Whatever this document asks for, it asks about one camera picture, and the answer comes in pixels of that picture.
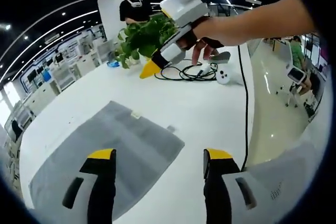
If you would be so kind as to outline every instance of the tag on towel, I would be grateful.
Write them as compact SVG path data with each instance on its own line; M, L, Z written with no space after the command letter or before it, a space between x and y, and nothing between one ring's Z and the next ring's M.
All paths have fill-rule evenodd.
M169 125L167 127L167 130L169 130L171 133L174 133L176 131L176 128L174 126L172 126L172 125Z
M134 118L136 118L136 119L139 119L141 117L140 113L137 113L135 111L132 111L131 116L134 117Z

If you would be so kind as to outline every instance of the gray cloth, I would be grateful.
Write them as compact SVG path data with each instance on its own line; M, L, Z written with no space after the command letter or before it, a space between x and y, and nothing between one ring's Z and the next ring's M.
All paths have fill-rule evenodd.
M131 113L130 109L110 102L48 157L29 185L37 212L52 223L86 223L89 197L97 176L79 170L88 155L106 148L117 150L113 220L150 190L176 159L184 142L167 129L144 117L137 119ZM74 207L68 209L62 201L75 177L84 181Z

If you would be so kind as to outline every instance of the white tabletop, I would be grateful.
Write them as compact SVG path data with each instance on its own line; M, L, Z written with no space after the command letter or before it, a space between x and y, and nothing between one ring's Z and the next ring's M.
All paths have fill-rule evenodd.
M253 75L247 45L240 49L249 94L249 142L254 116ZM231 52L229 63L240 72L237 47L219 52L224 50ZM190 56L191 50L187 52L187 58ZM34 208L28 186L43 162L79 125L113 100L164 128L175 127L174 134L185 142L151 190L115 223L205 223L203 149L225 150L242 166L245 87L223 86L216 81L141 80L139 67L125 70L101 65L62 92L32 122L23 135L20 152L20 181L28 208Z

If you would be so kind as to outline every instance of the finger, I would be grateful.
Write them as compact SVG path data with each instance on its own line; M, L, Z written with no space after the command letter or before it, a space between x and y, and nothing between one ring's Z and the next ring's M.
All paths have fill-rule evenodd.
M197 65L199 56L201 54L201 50L206 46L206 43L204 41L200 40L196 43L194 50L193 50L193 56L192 56L192 64L195 66Z
M178 40L176 43L181 48L186 48L188 46L187 42L184 39Z
M204 48L204 54L203 54L203 59L208 60L210 58L211 53L213 52L213 48L209 45L206 45Z

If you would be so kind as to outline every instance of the potted plant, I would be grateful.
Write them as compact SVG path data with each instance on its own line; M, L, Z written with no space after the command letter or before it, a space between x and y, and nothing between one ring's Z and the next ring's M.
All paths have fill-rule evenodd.
M129 68L128 63L138 61L140 55L150 58L176 30L173 20L162 13L152 16L148 22L129 24L118 34L121 43L114 52L116 60L123 68Z

